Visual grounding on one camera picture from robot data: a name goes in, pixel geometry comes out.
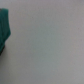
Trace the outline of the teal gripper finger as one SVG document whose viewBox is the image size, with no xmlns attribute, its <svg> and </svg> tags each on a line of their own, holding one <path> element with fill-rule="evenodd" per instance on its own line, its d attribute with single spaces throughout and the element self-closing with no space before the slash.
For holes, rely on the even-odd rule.
<svg viewBox="0 0 84 84">
<path fill-rule="evenodd" d="M 10 37 L 9 16 L 7 9 L 0 10 L 0 55 L 2 54 L 5 42 Z"/>
</svg>

